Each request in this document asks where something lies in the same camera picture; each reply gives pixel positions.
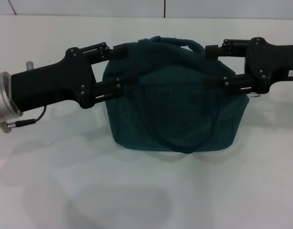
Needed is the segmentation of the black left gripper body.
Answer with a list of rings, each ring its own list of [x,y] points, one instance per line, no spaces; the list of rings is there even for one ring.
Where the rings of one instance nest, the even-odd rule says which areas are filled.
[[[95,104],[91,97],[95,83],[90,61],[72,48],[55,64],[12,75],[11,97],[22,112],[66,100],[88,109]]]

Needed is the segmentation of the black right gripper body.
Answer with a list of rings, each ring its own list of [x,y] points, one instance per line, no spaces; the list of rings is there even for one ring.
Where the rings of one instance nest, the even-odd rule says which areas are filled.
[[[273,45],[252,38],[245,54],[244,73],[253,78],[252,91],[266,94],[274,83],[293,81],[293,45]]]

